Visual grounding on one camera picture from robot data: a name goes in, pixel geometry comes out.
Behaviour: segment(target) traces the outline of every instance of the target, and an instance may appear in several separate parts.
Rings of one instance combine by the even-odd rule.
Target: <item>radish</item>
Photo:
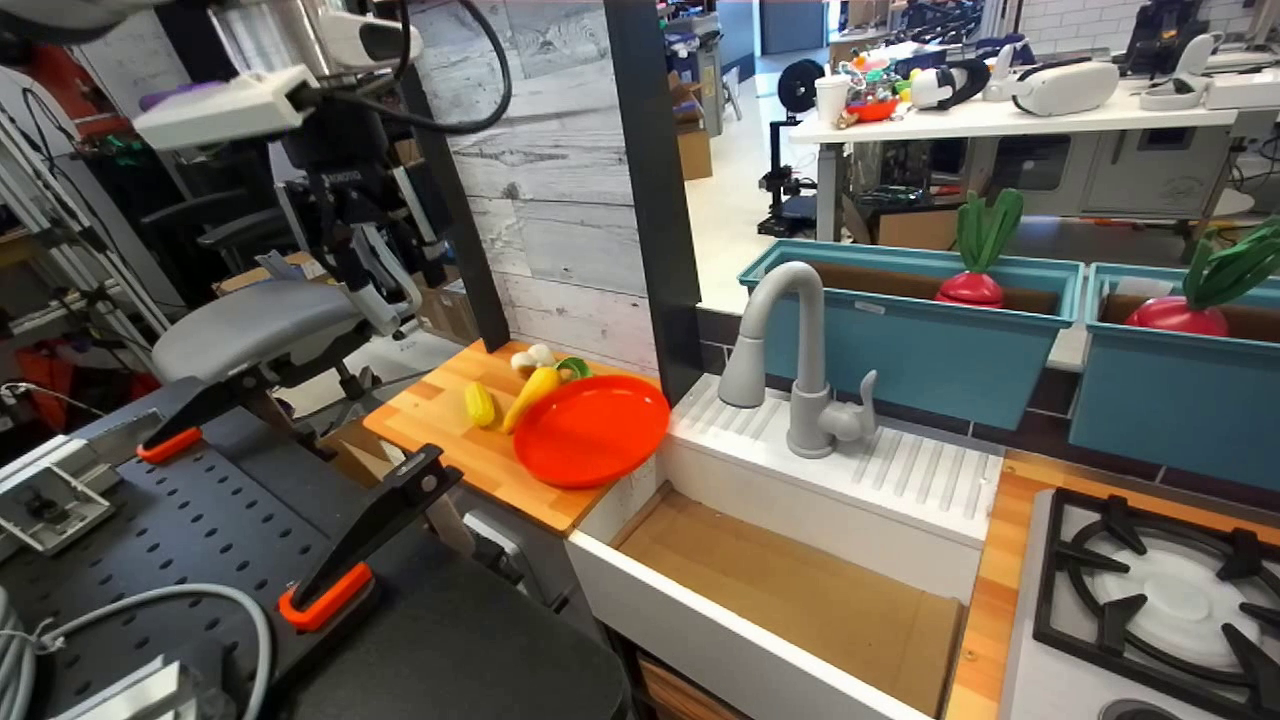
[[[1003,307],[1003,289],[989,267],[1003,257],[1018,224],[1023,221],[1023,195],[1003,189],[996,203],[972,195],[961,203],[956,246],[966,270],[936,289],[944,305],[975,305],[975,307]]]
[[[1234,246],[1199,240],[1198,260],[1189,262],[1181,295],[1143,298],[1127,323],[1162,327],[1184,337],[1234,337],[1220,305],[1234,305],[1253,285],[1270,281],[1280,267],[1280,221],[1260,224],[1240,234]]]

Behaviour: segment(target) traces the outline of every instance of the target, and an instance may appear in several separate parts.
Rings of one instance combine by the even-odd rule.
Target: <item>teal planter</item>
[[[1093,267],[1072,443],[1280,492],[1280,345],[1102,321],[1126,277],[1181,285],[1184,270]],[[1280,312],[1280,281],[1253,289],[1240,307]]]
[[[769,267],[803,260],[846,270],[893,270],[934,290],[961,270],[954,252],[907,252],[871,244],[772,244],[743,277],[756,289]],[[961,307],[890,289],[834,289],[827,281],[827,378],[856,393],[868,368],[882,372],[882,401],[1018,429],[1045,372],[1060,327],[1078,323],[1084,262],[1002,260],[994,270],[1007,290],[1035,290],[1050,312]],[[769,321],[769,372],[797,372],[797,298]]]

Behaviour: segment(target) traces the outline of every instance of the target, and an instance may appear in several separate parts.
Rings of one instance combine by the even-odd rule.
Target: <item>gray faucet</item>
[[[827,383],[827,340],[826,340],[826,281],[814,262],[772,267],[743,312],[727,368],[722,374],[722,403],[760,407],[765,403],[765,327],[772,305],[789,290],[800,290],[800,345],[797,345],[797,383],[794,383],[794,429],[789,443],[797,456],[821,459],[836,443],[876,434],[876,372],[860,378],[863,407],[834,403]]]

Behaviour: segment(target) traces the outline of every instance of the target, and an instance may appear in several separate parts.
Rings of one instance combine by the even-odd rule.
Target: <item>farmhouse sink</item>
[[[789,396],[706,374],[666,456],[570,537],[591,610],[749,715],[936,715],[1002,449],[886,422],[789,453]]]

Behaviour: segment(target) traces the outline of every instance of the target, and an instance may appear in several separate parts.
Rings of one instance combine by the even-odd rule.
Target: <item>green leaves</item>
[[[968,270],[989,270],[1014,244],[1018,224],[1023,221],[1023,190],[1003,189],[996,203],[972,195],[956,215],[956,246]]]
[[[1253,228],[1235,244],[1199,240],[1184,277],[1191,307],[1220,307],[1253,290],[1280,267],[1280,221]]]

